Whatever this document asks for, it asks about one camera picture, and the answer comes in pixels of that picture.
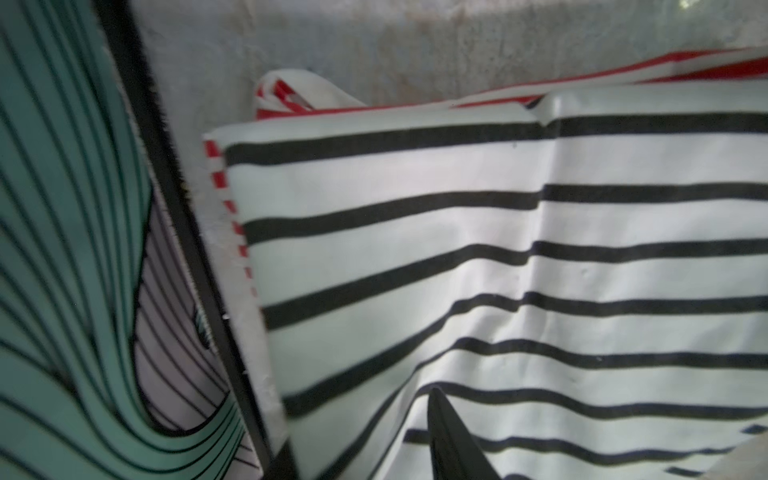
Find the black pointed object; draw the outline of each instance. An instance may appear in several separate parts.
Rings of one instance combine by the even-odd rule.
[[[427,426],[434,480],[501,480],[440,389],[429,392]]]

